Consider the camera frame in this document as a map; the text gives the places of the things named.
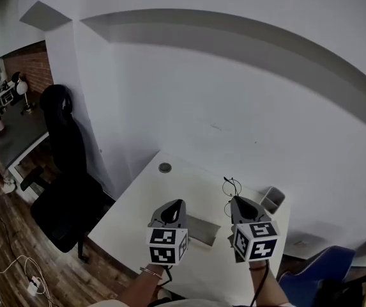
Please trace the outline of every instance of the black office chair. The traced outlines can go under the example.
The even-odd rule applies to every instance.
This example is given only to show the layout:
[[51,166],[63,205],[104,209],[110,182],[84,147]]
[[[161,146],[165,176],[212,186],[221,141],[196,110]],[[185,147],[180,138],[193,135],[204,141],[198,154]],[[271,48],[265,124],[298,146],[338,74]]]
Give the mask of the black office chair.
[[92,230],[113,200],[86,171],[84,143],[71,115],[68,89],[63,85],[49,86],[41,95],[40,106],[54,163],[62,174],[48,184],[40,177],[43,169],[38,166],[22,181],[21,189],[25,191],[32,183],[45,189],[31,206],[36,223],[64,253],[78,243],[78,257],[87,262],[82,254],[84,234]]

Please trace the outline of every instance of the white table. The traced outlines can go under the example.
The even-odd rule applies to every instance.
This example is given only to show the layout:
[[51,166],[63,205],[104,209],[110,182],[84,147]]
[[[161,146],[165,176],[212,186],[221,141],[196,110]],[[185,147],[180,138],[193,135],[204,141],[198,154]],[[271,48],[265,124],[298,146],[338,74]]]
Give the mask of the white table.
[[[159,172],[168,162],[170,173]],[[89,238],[116,260],[135,272],[149,263],[145,243],[146,228],[153,212],[164,203],[183,199],[187,214],[221,226],[213,247],[192,240],[179,266],[172,268],[173,281],[166,288],[186,298],[225,301],[231,305],[250,304],[253,298],[248,264],[236,264],[227,240],[231,218],[224,214],[229,197],[222,192],[223,176],[216,176],[179,158],[159,152],[133,181],[112,208],[89,234]],[[254,201],[261,194],[243,186],[241,196]],[[281,237],[271,259],[277,273],[284,250],[290,213],[289,198],[274,217]]]
[[2,91],[0,93],[0,101],[1,101],[1,105],[3,107],[5,107],[6,105],[8,105],[13,100],[12,92],[11,92],[11,90],[13,88],[14,88],[13,86],[9,86],[7,90]]

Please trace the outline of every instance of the brick wall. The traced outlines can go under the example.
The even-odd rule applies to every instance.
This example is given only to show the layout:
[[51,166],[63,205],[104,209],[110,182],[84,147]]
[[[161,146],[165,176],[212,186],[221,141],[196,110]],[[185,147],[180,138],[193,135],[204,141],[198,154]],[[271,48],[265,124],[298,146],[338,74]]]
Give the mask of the brick wall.
[[43,92],[53,84],[45,41],[27,45],[1,57],[8,81],[15,72],[25,75],[30,90]]

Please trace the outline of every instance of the desk lamp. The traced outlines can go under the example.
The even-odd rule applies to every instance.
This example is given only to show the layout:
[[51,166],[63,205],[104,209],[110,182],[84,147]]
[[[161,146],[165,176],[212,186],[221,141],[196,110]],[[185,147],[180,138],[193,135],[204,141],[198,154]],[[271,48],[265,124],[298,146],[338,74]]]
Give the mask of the desk lamp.
[[27,91],[28,91],[28,84],[27,84],[27,82],[24,82],[22,79],[18,79],[18,82],[17,82],[17,93],[19,95],[24,95],[25,96],[25,105],[24,105],[24,108],[21,111],[21,114],[23,114],[23,113],[31,113],[32,110],[34,110],[34,106],[28,102]]

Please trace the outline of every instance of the white shoe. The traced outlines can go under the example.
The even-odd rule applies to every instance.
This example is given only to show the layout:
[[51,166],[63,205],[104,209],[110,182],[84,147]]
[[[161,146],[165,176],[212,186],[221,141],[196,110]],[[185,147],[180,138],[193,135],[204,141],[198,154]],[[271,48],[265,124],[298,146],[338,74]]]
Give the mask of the white shoe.
[[168,291],[164,288],[161,288],[157,293],[157,299],[160,300],[160,299],[164,299],[164,298],[169,298],[171,300],[172,295],[171,295],[170,291]]
[[4,183],[14,183],[15,184],[15,180],[13,178],[4,178]]
[[15,190],[15,183],[5,183],[3,186],[3,192],[4,193],[11,193]]

